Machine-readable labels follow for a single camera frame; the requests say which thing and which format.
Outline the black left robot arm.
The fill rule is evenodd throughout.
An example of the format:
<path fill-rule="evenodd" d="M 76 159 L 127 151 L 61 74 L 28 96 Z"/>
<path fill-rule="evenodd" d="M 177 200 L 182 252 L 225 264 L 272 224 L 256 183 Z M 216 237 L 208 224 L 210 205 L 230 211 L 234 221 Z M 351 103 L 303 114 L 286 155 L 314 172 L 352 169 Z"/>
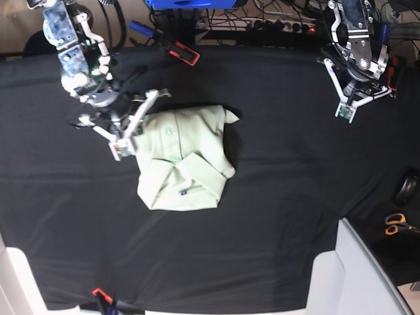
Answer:
<path fill-rule="evenodd" d="M 362 106 L 393 96 L 389 50 L 375 37 L 370 1 L 317 2 L 330 46 L 322 58 L 337 93 L 336 117 L 352 123 Z"/>

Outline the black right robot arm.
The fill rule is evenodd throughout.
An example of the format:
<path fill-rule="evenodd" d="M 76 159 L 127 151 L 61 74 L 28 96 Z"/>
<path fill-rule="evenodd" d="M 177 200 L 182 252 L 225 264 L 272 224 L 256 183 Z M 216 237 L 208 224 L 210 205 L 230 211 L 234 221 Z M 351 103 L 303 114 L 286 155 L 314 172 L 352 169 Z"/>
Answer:
<path fill-rule="evenodd" d="M 136 68 L 128 78 L 118 79 L 104 38 L 92 31 L 91 14 L 76 1 L 28 1 L 27 6 L 43 10 L 43 34 L 57 51 L 63 89 L 93 109 L 91 114 L 78 114 L 70 124 L 105 138 L 116 161 L 135 155 L 135 137 L 142 132 L 147 112 L 159 98 L 170 96 L 169 91 L 129 93 L 127 87 L 145 68 Z"/>

